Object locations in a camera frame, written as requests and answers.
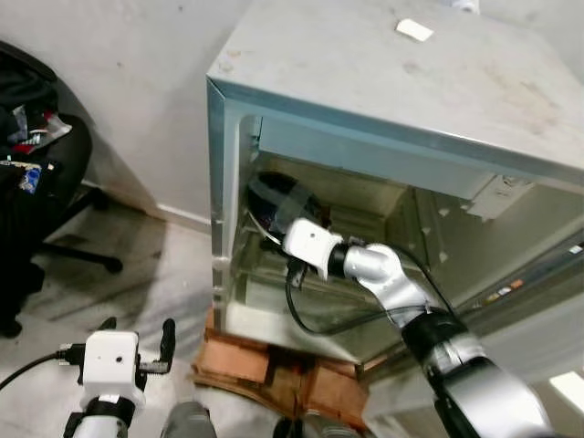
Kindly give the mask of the silver mini fridge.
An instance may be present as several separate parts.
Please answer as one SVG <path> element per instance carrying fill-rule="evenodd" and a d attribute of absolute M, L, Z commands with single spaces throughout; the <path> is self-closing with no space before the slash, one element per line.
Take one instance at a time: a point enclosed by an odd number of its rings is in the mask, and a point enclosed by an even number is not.
<path fill-rule="evenodd" d="M 426 42 L 397 33 L 428 26 Z M 583 87 L 522 26 L 437 0 L 255 0 L 207 71 L 214 327 L 359 364 L 403 349 L 366 288 L 287 260 L 247 216 L 256 172 L 316 194 L 327 228 L 404 249 L 464 320 L 492 288 L 584 231 Z M 466 209 L 496 175 L 534 187 L 502 215 Z"/>

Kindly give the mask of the grey robot left leg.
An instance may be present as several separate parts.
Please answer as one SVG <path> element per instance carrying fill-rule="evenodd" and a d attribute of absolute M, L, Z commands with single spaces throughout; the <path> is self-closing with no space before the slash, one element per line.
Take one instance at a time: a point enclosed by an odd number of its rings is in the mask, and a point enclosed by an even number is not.
<path fill-rule="evenodd" d="M 172 406 L 160 438 L 218 438 L 210 412 L 199 401 L 181 401 Z"/>

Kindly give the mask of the silver fridge door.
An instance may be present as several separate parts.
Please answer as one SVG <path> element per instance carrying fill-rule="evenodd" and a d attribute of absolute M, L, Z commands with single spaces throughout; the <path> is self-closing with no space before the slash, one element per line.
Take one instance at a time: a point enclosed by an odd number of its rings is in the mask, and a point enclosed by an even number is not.
<path fill-rule="evenodd" d="M 462 322 L 483 343 L 489 359 L 529 384 L 555 433 L 580 433 L 583 252 L 572 247 L 549 254 L 520 278 L 494 285 L 492 291 L 492 303 L 476 304 Z M 418 364 L 404 343 L 403 356 Z M 421 367 L 404 370 L 371 384 L 362 417 L 379 435 L 399 420 L 449 435 L 433 398 Z"/>

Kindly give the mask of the grey robot leg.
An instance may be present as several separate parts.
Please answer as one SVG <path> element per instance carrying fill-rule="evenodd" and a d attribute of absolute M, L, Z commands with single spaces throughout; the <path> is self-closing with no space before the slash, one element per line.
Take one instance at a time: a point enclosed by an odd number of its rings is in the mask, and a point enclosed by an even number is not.
<path fill-rule="evenodd" d="M 306 412 L 299 420 L 301 438 L 364 438 L 355 427 L 324 412 Z"/>
<path fill-rule="evenodd" d="M 160 438 L 218 438 L 210 412 L 199 401 L 181 401 L 172 406 Z"/>

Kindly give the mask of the clutter pile on chair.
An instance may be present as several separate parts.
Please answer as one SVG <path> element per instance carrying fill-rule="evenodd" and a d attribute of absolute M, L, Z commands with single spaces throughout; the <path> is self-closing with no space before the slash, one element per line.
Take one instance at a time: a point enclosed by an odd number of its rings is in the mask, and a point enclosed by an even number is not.
<path fill-rule="evenodd" d="M 32 162 L 32 154 L 46 150 L 72 130 L 74 126 L 63 121 L 61 113 L 43 104 L 0 108 L 0 146 L 7 149 L 0 151 L 0 170 L 18 170 L 18 191 L 36 193 L 41 180 L 56 166 L 53 162 Z"/>

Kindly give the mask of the small white tag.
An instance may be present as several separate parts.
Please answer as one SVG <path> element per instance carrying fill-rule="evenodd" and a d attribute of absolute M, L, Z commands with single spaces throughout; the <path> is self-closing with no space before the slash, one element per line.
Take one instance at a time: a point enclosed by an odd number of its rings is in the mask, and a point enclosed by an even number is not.
<path fill-rule="evenodd" d="M 426 42 L 433 37 L 434 32 L 428 26 L 418 24 L 412 18 L 402 18 L 395 26 L 397 33 L 412 38 L 414 41 Z"/>

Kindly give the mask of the black office chair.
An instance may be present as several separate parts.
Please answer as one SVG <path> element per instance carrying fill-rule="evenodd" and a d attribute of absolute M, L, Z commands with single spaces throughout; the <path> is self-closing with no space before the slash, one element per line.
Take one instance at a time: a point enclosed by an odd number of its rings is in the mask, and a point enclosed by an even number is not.
<path fill-rule="evenodd" d="M 61 113 L 56 72 L 21 47 L 0 40 L 0 108 L 27 103 Z M 45 270 L 34 263 L 34 256 L 51 234 L 82 212 L 75 197 L 90 166 L 92 135 L 82 117 L 61 113 L 61 118 L 72 131 L 32 154 L 32 162 L 56 166 L 36 193 L 18 191 L 18 170 L 0 170 L 0 338 L 22 332 L 18 314 L 45 283 Z"/>

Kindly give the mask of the brown block fridge base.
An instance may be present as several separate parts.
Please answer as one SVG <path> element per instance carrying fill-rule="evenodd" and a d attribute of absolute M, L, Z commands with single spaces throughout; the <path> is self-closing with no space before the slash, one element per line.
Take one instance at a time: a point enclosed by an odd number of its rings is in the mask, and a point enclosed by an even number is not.
<path fill-rule="evenodd" d="M 369 393 L 356 364 L 229 335 L 205 317 L 202 342 L 192 364 L 197 385 L 228 391 L 285 417 L 317 412 L 366 433 L 362 420 Z"/>

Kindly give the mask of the grey robot right leg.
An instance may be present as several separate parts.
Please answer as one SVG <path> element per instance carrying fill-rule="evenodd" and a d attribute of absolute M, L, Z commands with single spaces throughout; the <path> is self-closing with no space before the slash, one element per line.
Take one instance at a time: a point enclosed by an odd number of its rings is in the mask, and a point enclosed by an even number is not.
<path fill-rule="evenodd" d="M 301 438 L 364 438 L 355 427 L 324 412 L 306 412 L 299 420 Z"/>

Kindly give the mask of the white fridge thermostat housing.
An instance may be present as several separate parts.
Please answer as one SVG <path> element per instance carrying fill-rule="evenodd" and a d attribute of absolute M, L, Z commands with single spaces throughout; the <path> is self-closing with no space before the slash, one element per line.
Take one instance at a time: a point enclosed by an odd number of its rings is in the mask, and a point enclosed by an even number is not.
<path fill-rule="evenodd" d="M 473 197 L 466 211 L 470 215 L 483 218 L 483 220 L 494 220 L 533 187 L 533 181 L 525 178 L 496 175 Z"/>

